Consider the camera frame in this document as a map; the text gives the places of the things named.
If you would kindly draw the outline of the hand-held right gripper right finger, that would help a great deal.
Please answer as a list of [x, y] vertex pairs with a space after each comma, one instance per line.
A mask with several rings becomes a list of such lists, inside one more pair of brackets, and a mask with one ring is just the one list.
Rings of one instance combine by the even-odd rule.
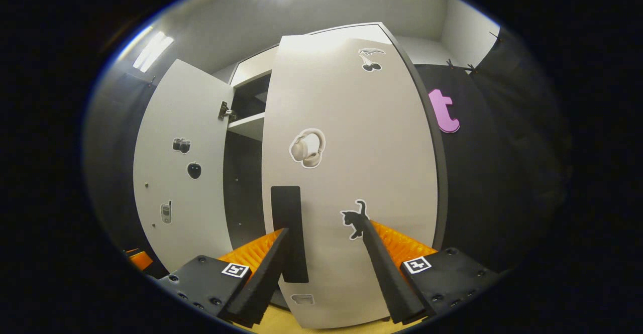
[[363, 243], [395, 324], [443, 318], [501, 279], [460, 249], [432, 249], [368, 218]]

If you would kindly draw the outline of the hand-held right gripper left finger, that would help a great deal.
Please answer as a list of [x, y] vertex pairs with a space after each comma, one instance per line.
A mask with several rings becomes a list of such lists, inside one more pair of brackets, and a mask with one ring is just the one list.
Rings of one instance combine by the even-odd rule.
[[218, 259], [196, 256], [156, 285], [207, 316], [252, 328], [270, 304], [290, 243], [290, 230], [278, 229]]

